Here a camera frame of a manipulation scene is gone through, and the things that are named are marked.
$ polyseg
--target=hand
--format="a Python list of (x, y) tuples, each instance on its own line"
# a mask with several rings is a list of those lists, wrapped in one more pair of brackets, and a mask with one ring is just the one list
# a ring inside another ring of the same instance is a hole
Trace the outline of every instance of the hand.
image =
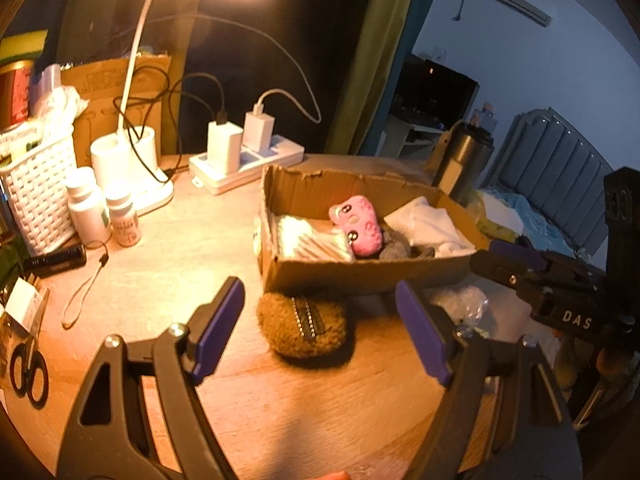
[(341, 473), (331, 473), (330, 475), (323, 476), (316, 480), (351, 480), (351, 477), (342, 471)]

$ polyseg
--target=bolt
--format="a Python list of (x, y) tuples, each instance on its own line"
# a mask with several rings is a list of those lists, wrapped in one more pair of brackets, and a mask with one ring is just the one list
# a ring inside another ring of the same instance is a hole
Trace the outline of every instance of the bolt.
[(531, 334), (525, 334), (524, 336), (522, 336), (520, 338), (520, 342), (522, 343), (523, 346), (526, 346), (527, 348), (535, 348), (536, 346), (538, 346), (538, 340), (536, 339), (535, 336), (532, 336)]
[(120, 336), (117, 336), (115, 334), (108, 335), (107, 339), (104, 340), (104, 345), (107, 348), (117, 348), (118, 346), (120, 346), (120, 343), (121, 343)]
[(180, 337), (186, 331), (187, 331), (187, 327), (184, 326), (182, 323), (171, 323), (171, 325), (169, 326), (169, 334), (171, 334), (174, 337)]
[(462, 339), (471, 339), (474, 336), (474, 332), (475, 330), (465, 323), (456, 327), (456, 335)]

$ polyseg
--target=lamp neck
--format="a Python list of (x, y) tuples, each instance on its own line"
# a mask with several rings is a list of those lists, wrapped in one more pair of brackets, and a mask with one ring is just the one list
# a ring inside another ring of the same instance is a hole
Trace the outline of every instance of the lamp neck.
[(127, 101), (129, 100), (129, 93), (131, 92), (131, 81), (133, 79), (133, 71), (136, 66), (136, 57), (138, 56), (138, 48), (140, 47), (140, 39), (142, 38), (142, 29), (145, 27), (146, 15), (151, 7), (153, 0), (145, 0), (142, 5), (142, 12), (140, 12), (140, 18), (138, 19), (138, 26), (136, 27), (136, 33), (133, 36), (133, 44), (131, 45), (131, 55), (129, 57), (129, 65), (127, 67), (127, 77), (124, 81), (124, 90), (122, 92), (122, 102), (120, 103), (120, 114), (118, 115), (118, 131), (124, 130), (124, 113), (127, 110)]

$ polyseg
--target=pink plush toy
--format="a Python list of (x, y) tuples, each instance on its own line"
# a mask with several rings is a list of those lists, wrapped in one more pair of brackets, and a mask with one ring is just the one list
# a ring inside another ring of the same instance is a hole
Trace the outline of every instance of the pink plush toy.
[(373, 256), (382, 249), (382, 231), (369, 199), (356, 195), (329, 209), (329, 218), (347, 235), (356, 256)]

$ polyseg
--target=brown fuzzy object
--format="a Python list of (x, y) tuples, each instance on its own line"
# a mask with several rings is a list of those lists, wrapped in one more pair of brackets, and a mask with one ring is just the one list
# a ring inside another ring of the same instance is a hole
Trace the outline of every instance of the brown fuzzy object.
[[(319, 357), (331, 354), (347, 339), (347, 319), (344, 307), (335, 300), (321, 296), (295, 297), (299, 316), (290, 296), (263, 294), (256, 307), (258, 325), (262, 335), (278, 354), (297, 359)], [(306, 304), (309, 304), (314, 320), (315, 337), (301, 333), (298, 319), (306, 322)]]

